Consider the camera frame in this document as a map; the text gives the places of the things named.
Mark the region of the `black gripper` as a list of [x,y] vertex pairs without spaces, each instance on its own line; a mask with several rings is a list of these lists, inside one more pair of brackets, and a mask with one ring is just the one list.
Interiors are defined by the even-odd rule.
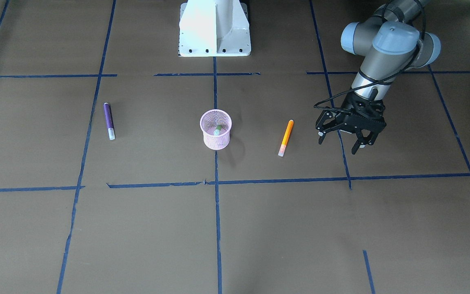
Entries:
[[377,136],[387,125],[384,119],[386,107],[382,99],[376,100],[378,93],[371,91],[368,98],[363,98],[351,91],[347,93],[341,107],[320,106],[332,98],[316,103],[315,108],[321,109],[321,115],[315,123],[319,145],[323,143],[325,136],[333,131],[356,134],[357,140],[351,148],[352,155],[360,148],[374,145]]

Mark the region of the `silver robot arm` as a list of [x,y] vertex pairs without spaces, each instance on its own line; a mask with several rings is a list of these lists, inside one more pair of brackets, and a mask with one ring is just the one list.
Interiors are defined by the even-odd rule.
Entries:
[[340,107],[325,106],[324,101],[315,104],[321,109],[315,124],[319,145],[334,131],[356,136],[352,154],[375,143],[386,127],[384,97],[396,77],[426,67],[440,55],[440,39],[426,30],[427,4],[427,0],[390,0],[366,21],[345,27],[341,47],[364,61],[350,89],[341,92]]

